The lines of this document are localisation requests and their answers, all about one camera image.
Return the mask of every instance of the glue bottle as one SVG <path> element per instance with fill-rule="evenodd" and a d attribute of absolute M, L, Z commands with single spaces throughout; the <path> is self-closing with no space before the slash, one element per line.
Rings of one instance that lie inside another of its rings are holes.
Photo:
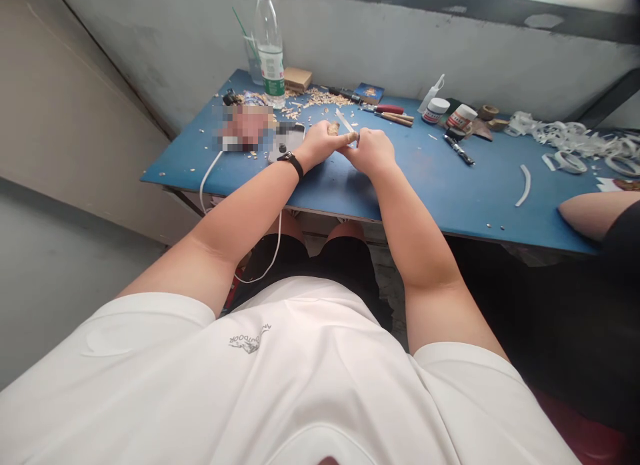
<path fill-rule="evenodd" d="M 285 106 L 285 68 L 282 61 L 282 34 L 271 0 L 258 0 L 253 22 L 262 78 L 269 105 L 274 109 Z"/>
<path fill-rule="evenodd" d="M 438 80 L 435 83 L 435 85 L 429 89 L 429 92 L 427 92 L 427 94 L 425 95 L 425 99 L 420 104 L 420 107 L 418 107 L 418 112 L 420 112 L 420 115 L 422 115 L 425 112 L 425 110 L 427 110 L 427 105 L 429 105 L 429 102 L 431 102 L 431 99 L 435 97 L 440 91 L 440 89 L 442 89 L 442 87 L 444 86 L 445 86 L 445 75 L 442 74 L 440 76 L 440 80 Z"/>

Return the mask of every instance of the cardboard box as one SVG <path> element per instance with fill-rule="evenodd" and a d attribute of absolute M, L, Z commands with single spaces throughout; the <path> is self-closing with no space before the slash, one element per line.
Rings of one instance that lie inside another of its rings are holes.
<path fill-rule="evenodd" d="M 287 67 L 285 69 L 285 87 L 298 93 L 305 93 L 311 84 L 311 72 Z"/>
<path fill-rule="evenodd" d="M 378 105 L 385 93 L 385 90 L 382 87 L 376 87 L 375 85 L 369 85 L 362 82 L 354 92 L 356 95 L 362 97 L 362 100 L 366 103 Z"/>

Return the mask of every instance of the smartwatch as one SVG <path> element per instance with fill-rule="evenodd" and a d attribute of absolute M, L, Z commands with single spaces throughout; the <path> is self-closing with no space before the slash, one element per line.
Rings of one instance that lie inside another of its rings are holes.
<path fill-rule="evenodd" d="M 295 155 L 291 152 L 286 152 L 284 155 L 278 157 L 278 161 L 288 161 L 291 162 L 291 165 L 295 168 L 296 172 L 298 172 L 298 181 L 301 181 L 305 176 L 305 173 L 302 170 L 302 165 L 298 162 L 298 159 L 295 158 Z"/>

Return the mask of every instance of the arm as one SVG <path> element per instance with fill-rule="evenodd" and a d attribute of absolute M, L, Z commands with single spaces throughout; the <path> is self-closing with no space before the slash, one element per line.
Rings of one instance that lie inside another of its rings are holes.
<path fill-rule="evenodd" d="M 327 121 L 314 125 L 296 150 L 305 173 L 353 141 L 351 135 L 330 137 L 328 126 Z M 200 300 L 219 316 L 237 264 L 278 217 L 297 184 L 298 174 L 290 163 L 269 165 L 215 207 L 119 296 L 175 293 Z"/>
<path fill-rule="evenodd" d="M 640 192 L 591 193 L 562 202 L 558 211 L 578 233 L 601 242 L 622 212 L 637 201 Z"/>
<path fill-rule="evenodd" d="M 410 352 L 434 342 L 463 342 L 507 358 L 444 236 L 396 165 L 384 132 L 361 129 L 358 149 L 340 151 L 369 176 L 378 196 L 391 255 L 405 285 Z"/>

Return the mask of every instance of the charging cable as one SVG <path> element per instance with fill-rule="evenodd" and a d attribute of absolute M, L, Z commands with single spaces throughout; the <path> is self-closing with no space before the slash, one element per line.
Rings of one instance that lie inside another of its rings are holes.
<path fill-rule="evenodd" d="M 215 167 L 215 164 L 218 161 L 218 159 L 220 158 L 220 156 L 222 155 L 222 153 L 223 153 L 223 151 L 219 151 L 218 152 L 218 155 L 215 156 L 215 159 L 213 159 L 213 162 L 211 162 L 211 165 L 209 165 L 209 168 L 207 169 L 207 172 L 205 173 L 205 176 L 202 178 L 202 182 L 200 182 L 200 205 L 201 205 L 202 211 L 203 211 L 203 213 L 205 215 L 213 207 L 209 207 L 208 209 L 205 208 L 205 202 L 203 200 L 203 195 L 202 195 L 203 194 L 203 189 L 205 187 L 205 182 L 209 178 L 209 174 L 213 170 L 213 167 Z M 280 232 L 281 231 L 282 231 L 282 211 L 280 211 L 280 218 L 278 219 L 278 243 L 275 246 L 275 253 L 273 254 L 273 260 L 271 261 L 271 264 L 269 264 L 269 266 L 267 267 L 267 270 L 265 270 L 265 272 L 259 278 L 256 278 L 254 280 L 250 280 L 249 282 L 245 282 L 244 280 L 242 280 L 242 278 L 238 277 L 235 273 L 233 273 L 233 276 L 235 278 L 237 278 L 238 280 L 240 280 L 244 284 L 254 283 L 254 282 L 257 282 L 258 280 L 261 280 L 262 278 L 264 278 L 264 276 L 267 274 L 267 272 L 269 272 L 269 270 L 271 270 L 271 267 L 275 263 L 275 258 L 278 256 L 278 250 L 280 249 Z"/>

